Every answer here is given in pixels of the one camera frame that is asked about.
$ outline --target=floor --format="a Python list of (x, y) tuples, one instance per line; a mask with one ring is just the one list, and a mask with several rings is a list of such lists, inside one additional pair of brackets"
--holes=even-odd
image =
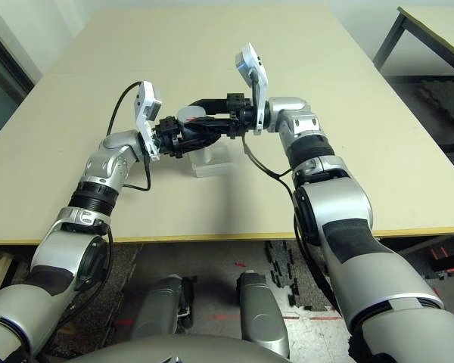
[(145, 292), (170, 274), (195, 277), (194, 326), (187, 334), (241, 338), (236, 280), (246, 270), (266, 276), (285, 317), (291, 344), (291, 360), (352, 362), (348, 334), (338, 313), (329, 306), (311, 312), (290, 306), (289, 287), (279, 288), (271, 279), (264, 242), (219, 241), (215, 243), (145, 244), (136, 257), (136, 268), (125, 287), (125, 299), (117, 317), (114, 343), (127, 340)]

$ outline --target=wall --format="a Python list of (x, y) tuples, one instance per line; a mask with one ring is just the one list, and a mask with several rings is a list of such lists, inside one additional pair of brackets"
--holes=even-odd
[[(195, 3), (268, 3), (265, 0), (0, 0), (0, 37), (37, 82), (99, 8)], [(369, 57), (373, 57), (398, 12), (400, 0), (303, 0), (325, 3)], [(454, 6), (454, 0), (406, 0), (405, 5)], [(454, 74), (443, 60), (404, 34), (384, 74)]]

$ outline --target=black cable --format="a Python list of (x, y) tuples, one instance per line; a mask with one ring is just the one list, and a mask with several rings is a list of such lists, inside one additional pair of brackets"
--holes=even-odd
[(113, 114), (111, 115), (111, 119), (109, 121), (109, 126), (107, 127), (106, 136), (111, 135), (111, 130), (113, 129), (114, 119), (116, 119), (116, 114), (118, 113), (121, 102), (123, 102), (123, 99), (128, 94), (128, 92), (131, 91), (137, 85), (141, 85), (141, 82), (137, 81), (137, 82), (134, 82), (131, 85), (129, 85), (121, 94), (120, 98), (118, 99), (118, 102), (116, 102), (116, 106), (114, 106), (114, 111), (113, 111)]
[[(123, 99), (128, 94), (128, 92), (131, 91), (132, 89), (134, 89), (134, 87), (136, 87), (137, 85), (141, 85), (141, 81), (137, 81), (137, 82), (134, 82), (131, 85), (129, 85), (123, 91), (123, 93), (121, 94), (120, 98), (116, 102), (116, 106), (114, 106), (113, 114), (111, 115), (111, 119), (109, 121), (109, 126), (107, 127), (106, 136), (111, 135), (111, 130), (113, 129), (113, 125), (114, 125), (114, 120), (116, 119), (116, 114), (118, 113), (118, 110), (119, 110), (119, 108), (121, 106), (121, 102), (123, 102)], [(136, 189), (137, 191), (149, 191), (151, 189), (150, 157), (147, 154), (145, 154), (143, 156), (143, 165), (145, 166), (145, 174), (146, 174), (146, 181), (147, 181), (146, 188), (139, 187), (138, 185), (131, 185), (131, 184), (124, 184), (123, 187)]]
[(260, 170), (262, 170), (264, 173), (266, 173), (269, 177), (273, 178), (274, 180), (277, 180), (279, 183), (281, 183), (281, 185), (283, 187), (285, 187), (286, 191), (288, 191), (288, 194), (289, 194), (289, 199), (291, 199), (291, 196), (292, 196), (292, 192), (291, 192), (291, 189), (289, 188), (289, 186), (284, 183), (282, 180), (281, 180), (281, 177), (288, 174), (291, 170), (286, 170), (285, 172), (283, 172), (282, 174), (278, 174), (277, 172), (273, 172), (272, 170), (268, 169), (267, 167), (264, 166), (264, 164), (262, 164), (255, 156), (254, 154), (252, 153), (252, 151), (250, 150), (249, 146), (247, 145), (246, 141), (245, 141), (245, 134), (242, 135), (242, 145), (244, 146), (244, 152), (245, 154), (247, 155), (247, 157), (249, 157), (250, 161), (252, 161), (252, 163), (257, 167), (259, 168)]
[(313, 280), (316, 282), (316, 286), (323, 292), (323, 295), (325, 295), (331, 306), (333, 306), (338, 314), (341, 315), (340, 308), (338, 307), (338, 303), (336, 301), (334, 292), (331, 289), (331, 285), (326, 280), (323, 272), (319, 268), (313, 256), (311, 256), (309, 248), (307, 246), (304, 246), (303, 241), (300, 239), (299, 231), (297, 230), (296, 216), (294, 216), (294, 235), (296, 236), (297, 246), (300, 249), (304, 262), (307, 264), (308, 269), (311, 272)]
[(97, 295), (104, 289), (104, 285), (106, 285), (107, 281), (109, 280), (109, 277), (111, 275), (111, 270), (113, 269), (113, 234), (111, 232), (111, 228), (107, 230), (107, 239), (108, 245), (109, 245), (109, 256), (107, 259), (107, 270), (106, 270), (106, 275), (104, 276), (103, 280), (99, 284), (98, 288), (95, 290), (94, 293), (91, 294), (90, 297), (87, 298), (86, 301), (84, 301), (79, 307), (75, 308), (73, 312), (71, 312), (68, 316), (63, 318), (58, 322), (57, 327), (55, 330), (61, 329), (65, 324), (67, 324), (69, 321), (73, 320), (81, 311), (83, 311), (85, 308), (88, 307), (88, 305), (96, 298)]
[(143, 156), (143, 165), (145, 166), (146, 188), (131, 184), (124, 184), (123, 187), (136, 189), (137, 191), (149, 191), (151, 189), (150, 157), (147, 153), (145, 153)]

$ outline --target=gray carpet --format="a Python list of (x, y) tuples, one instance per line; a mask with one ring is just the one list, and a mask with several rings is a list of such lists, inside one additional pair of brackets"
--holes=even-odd
[(422, 81), (420, 95), (454, 122), (454, 81)]
[[(315, 247), (311, 249), (312, 254), (316, 255), (318, 252), (319, 249)], [(316, 286), (296, 241), (268, 241), (266, 255), (272, 266), (270, 272), (272, 282), (278, 287), (288, 286), (291, 289), (288, 297), (290, 305), (304, 307), (314, 312), (326, 311), (330, 303)]]

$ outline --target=wire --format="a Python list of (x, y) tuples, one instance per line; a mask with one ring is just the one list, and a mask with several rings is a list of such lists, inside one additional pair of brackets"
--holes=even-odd
[(278, 174), (277, 172), (273, 172), (272, 170), (268, 169), (267, 167), (264, 166), (264, 164), (262, 164), (255, 156), (254, 154), (252, 153), (252, 151), (250, 150), (249, 146), (247, 145), (246, 141), (245, 141), (245, 134), (242, 135), (242, 145), (244, 146), (244, 153), (247, 155), (247, 157), (249, 157), (250, 161), (252, 161), (252, 163), (257, 167), (259, 168), (260, 170), (262, 170), (264, 173), (266, 173), (269, 177), (273, 178), (274, 180), (277, 180), (279, 183), (281, 183), (281, 185), (283, 187), (285, 187), (286, 191), (288, 191), (288, 194), (289, 194), (289, 199), (291, 199), (291, 196), (292, 196), (292, 192), (291, 192), (291, 189), (288, 187), (288, 185), (286, 183), (284, 183), (282, 180), (281, 180), (281, 177), (288, 174), (291, 169), (288, 169), (286, 170), (285, 172), (283, 172), (282, 174)]
[(146, 188), (131, 184), (124, 184), (123, 187), (136, 189), (137, 191), (149, 191), (151, 189), (150, 156), (147, 153), (143, 155), (143, 165), (145, 165)]
[(65, 324), (67, 324), (69, 321), (73, 320), (81, 311), (83, 311), (85, 308), (88, 307), (88, 305), (96, 298), (97, 295), (104, 289), (104, 285), (106, 285), (106, 282), (109, 280), (109, 277), (111, 275), (111, 270), (113, 269), (113, 233), (111, 232), (111, 228), (107, 230), (107, 239), (109, 240), (108, 245), (109, 245), (109, 256), (107, 259), (107, 270), (106, 270), (106, 275), (104, 276), (103, 280), (99, 284), (98, 288), (95, 290), (94, 293), (91, 294), (90, 297), (87, 298), (86, 301), (84, 301), (78, 308), (75, 308), (73, 312), (71, 312), (68, 316), (63, 318), (58, 322), (57, 327), (55, 328), (55, 331), (61, 329)]
[[(126, 87), (126, 89), (121, 94), (120, 98), (118, 98), (118, 101), (116, 102), (116, 106), (114, 106), (113, 114), (111, 115), (109, 125), (107, 127), (106, 136), (111, 135), (111, 130), (113, 129), (113, 125), (114, 125), (114, 120), (116, 119), (116, 114), (118, 113), (118, 110), (121, 106), (121, 102), (123, 102), (123, 99), (128, 94), (128, 92), (131, 91), (132, 89), (134, 89), (134, 87), (136, 87), (137, 85), (141, 85), (141, 81), (134, 82), (131, 85), (129, 85), (128, 87)], [(124, 184), (123, 187), (136, 189), (137, 191), (149, 191), (151, 189), (150, 156), (145, 152), (145, 150), (143, 150), (143, 153), (144, 153), (143, 165), (145, 166), (145, 174), (146, 174), (146, 181), (147, 181), (146, 188), (139, 187), (138, 185), (131, 185), (131, 184)]]
[(134, 87), (136, 87), (137, 85), (141, 85), (141, 82), (137, 81), (137, 82), (134, 82), (131, 85), (129, 85), (121, 94), (120, 98), (118, 99), (118, 102), (116, 102), (116, 106), (114, 106), (114, 111), (113, 111), (113, 114), (111, 115), (111, 119), (109, 121), (109, 126), (107, 127), (106, 136), (111, 135), (111, 130), (113, 129), (114, 119), (116, 119), (116, 114), (118, 113), (121, 102), (123, 102), (123, 99), (128, 94), (128, 92), (131, 91), (132, 89), (134, 89)]

